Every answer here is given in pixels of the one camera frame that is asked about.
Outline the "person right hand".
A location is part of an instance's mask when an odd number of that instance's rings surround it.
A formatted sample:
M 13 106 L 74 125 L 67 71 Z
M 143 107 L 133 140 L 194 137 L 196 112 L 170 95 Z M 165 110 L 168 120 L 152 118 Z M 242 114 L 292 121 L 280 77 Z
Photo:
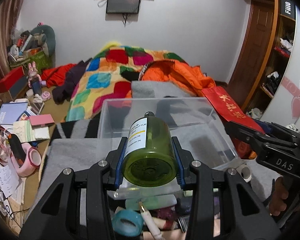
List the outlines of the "person right hand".
M 275 181 L 274 192 L 269 203 L 269 212 L 272 216 L 278 216 L 285 211 L 287 205 L 285 200 L 288 198 L 288 190 L 283 184 L 283 177 L 277 178 Z

